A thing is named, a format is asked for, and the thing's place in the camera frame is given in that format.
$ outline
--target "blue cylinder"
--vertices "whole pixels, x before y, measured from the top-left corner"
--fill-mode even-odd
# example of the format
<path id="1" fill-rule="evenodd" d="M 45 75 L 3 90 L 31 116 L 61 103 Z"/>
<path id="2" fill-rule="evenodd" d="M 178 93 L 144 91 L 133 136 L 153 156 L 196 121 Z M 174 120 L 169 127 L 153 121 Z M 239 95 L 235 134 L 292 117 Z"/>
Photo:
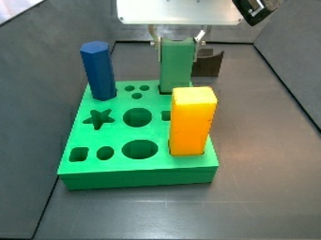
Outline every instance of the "blue cylinder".
<path id="1" fill-rule="evenodd" d="M 116 80 L 110 45 L 104 41 L 83 44 L 81 48 L 93 97 L 101 101 L 116 98 Z"/>

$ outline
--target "circular hole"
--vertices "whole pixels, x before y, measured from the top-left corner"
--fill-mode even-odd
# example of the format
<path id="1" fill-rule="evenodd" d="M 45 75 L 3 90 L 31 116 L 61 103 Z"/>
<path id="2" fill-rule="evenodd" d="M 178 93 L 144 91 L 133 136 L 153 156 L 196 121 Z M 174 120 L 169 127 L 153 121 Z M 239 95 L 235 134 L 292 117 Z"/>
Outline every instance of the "circular hole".
<path id="1" fill-rule="evenodd" d="M 149 87 L 148 85 L 142 85 L 142 86 L 140 87 L 140 89 L 141 89 L 142 91 L 148 91 L 148 90 L 150 90 L 150 87 Z"/>
<path id="2" fill-rule="evenodd" d="M 150 140 L 134 140 L 125 144 L 122 152 L 128 158 L 146 159 L 157 154 L 158 145 Z"/>
<path id="3" fill-rule="evenodd" d="M 114 155 L 114 149 L 110 146 L 104 146 L 98 151 L 97 151 L 97 157 L 101 160 L 109 160 Z"/>
<path id="4" fill-rule="evenodd" d="M 132 86 L 132 85 L 126 87 L 126 91 L 128 91 L 128 92 L 133 91 L 134 89 L 136 89 L 136 87 Z"/>
<path id="5" fill-rule="evenodd" d="M 130 109 L 125 113 L 124 120 L 129 126 L 141 128 L 152 122 L 152 112 L 144 108 Z"/>
<path id="6" fill-rule="evenodd" d="M 140 99 L 142 96 L 144 96 L 144 95 L 140 94 L 140 93 L 136 93 L 136 94 L 132 95 L 132 97 L 133 97 L 134 99 Z"/>

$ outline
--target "green foam block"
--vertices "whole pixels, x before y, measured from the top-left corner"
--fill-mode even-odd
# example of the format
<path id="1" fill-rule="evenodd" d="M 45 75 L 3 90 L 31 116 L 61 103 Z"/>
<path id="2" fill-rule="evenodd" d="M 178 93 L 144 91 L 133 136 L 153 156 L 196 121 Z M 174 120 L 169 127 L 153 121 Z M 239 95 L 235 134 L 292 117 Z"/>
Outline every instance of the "green foam block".
<path id="1" fill-rule="evenodd" d="M 109 101 L 94 99 L 87 87 L 58 170 L 70 190 L 213 181 L 211 136 L 204 155 L 170 154 L 172 96 L 160 95 L 158 84 L 117 82 Z"/>
<path id="2" fill-rule="evenodd" d="M 174 87 L 190 86 L 194 49 L 193 37 L 184 41 L 162 38 L 160 89 L 164 94 L 172 94 Z"/>

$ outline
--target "gray table surface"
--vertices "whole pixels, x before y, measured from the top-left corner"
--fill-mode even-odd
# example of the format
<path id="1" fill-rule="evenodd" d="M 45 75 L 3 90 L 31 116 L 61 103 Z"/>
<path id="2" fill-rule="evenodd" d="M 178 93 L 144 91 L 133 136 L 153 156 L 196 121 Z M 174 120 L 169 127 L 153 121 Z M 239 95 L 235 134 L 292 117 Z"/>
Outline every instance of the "gray table surface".
<path id="1" fill-rule="evenodd" d="M 113 43 L 110 5 L 49 0 L 0 23 L 0 239 L 37 231 L 87 84 L 79 49 Z"/>
<path id="2" fill-rule="evenodd" d="M 321 129 L 320 12 L 321 0 L 285 1 L 255 46 Z"/>
<path id="3" fill-rule="evenodd" d="M 209 85 L 220 105 L 211 136 L 212 184 L 67 191 L 58 181 L 38 239 L 320 238 L 321 139 L 252 45 L 227 52 Z M 158 79 L 156 51 L 118 43 L 118 80 Z"/>

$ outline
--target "yellow block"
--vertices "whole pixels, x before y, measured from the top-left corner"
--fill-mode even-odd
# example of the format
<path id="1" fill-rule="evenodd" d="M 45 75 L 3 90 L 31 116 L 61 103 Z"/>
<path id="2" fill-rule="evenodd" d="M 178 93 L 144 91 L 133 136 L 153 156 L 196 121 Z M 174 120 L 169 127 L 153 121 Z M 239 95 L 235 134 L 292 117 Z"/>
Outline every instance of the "yellow block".
<path id="1" fill-rule="evenodd" d="M 173 89 L 170 113 L 170 153 L 202 155 L 212 129 L 217 97 L 211 87 Z"/>

